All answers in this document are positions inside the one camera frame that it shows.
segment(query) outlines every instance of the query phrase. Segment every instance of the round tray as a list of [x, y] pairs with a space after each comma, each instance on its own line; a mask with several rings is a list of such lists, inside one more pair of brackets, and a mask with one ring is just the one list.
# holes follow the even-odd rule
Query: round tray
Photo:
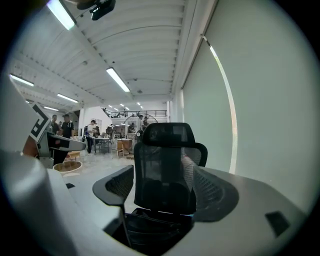
[[67, 174], [74, 171], [78, 171], [82, 167], [82, 162], [80, 161], [64, 161], [62, 163], [57, 163], [53, 166], [53, 169], [60, 172], [61, 174]]

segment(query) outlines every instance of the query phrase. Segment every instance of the railing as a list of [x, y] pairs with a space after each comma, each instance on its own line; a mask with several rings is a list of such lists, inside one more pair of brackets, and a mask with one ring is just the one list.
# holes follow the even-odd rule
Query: railing
[[138, 116], [152, 116], [152, 117], [166, 117], [166, 110], [141, 110], [141, 111], [119, 111], [111, 112], [106, 108], [102, 108], [104, 113], [110, 118], [128, 118], [128, 117], [138, 117]]

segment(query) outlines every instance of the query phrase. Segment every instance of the mesh chair back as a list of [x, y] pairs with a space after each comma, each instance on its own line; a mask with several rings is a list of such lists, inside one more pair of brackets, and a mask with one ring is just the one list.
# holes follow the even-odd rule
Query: mesh chair back
[[150, 124], [134, 147], [134, 203], [154, 211], [194, 213], [193, 167], [205, 166], [207, 156], [188, 124]]

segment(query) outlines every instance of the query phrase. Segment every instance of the floor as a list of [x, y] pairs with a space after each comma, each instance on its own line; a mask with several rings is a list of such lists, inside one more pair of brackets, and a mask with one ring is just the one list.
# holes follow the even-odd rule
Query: floor
[[[68, 173], [67, 175], [82, 175], [89, 174], [96, 171], [106, 171], [110, 169], [110, 173], [106, 172], [106, 175], [112, 174], [113, 168], [118, 166], [135, 165], [135, 161], [132, 159], [127, 159], [119, 154], [114, 153], [97, 153], [89, 154], [87, 150], [80, 152], [80, 157], [76, 158], [78, 161], [82, 162], [82, 167], [79, 170]], [[138, 206], [134, 204], [135, 199], [135, 180], [133, 180], [133, 187], [130, 194], [128, 195], [124, 208], [126, 213], [132, 213]]]

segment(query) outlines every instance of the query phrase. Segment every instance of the black shirt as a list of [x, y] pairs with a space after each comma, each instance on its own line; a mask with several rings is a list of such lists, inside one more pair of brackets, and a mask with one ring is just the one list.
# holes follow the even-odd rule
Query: black shirt
[[70, 137], [72, 136], [71, 131], [74, 130], [74, 124], [69, 121], [69, 122], [63, 122], [61, 129], [63, 130], [62, 132], [62, 137], [68, 138], [70, 139]]
[[51, 122], [52, 132], [56, 135], [57, 131], [59, 131], [59, 125], [56, 122]]

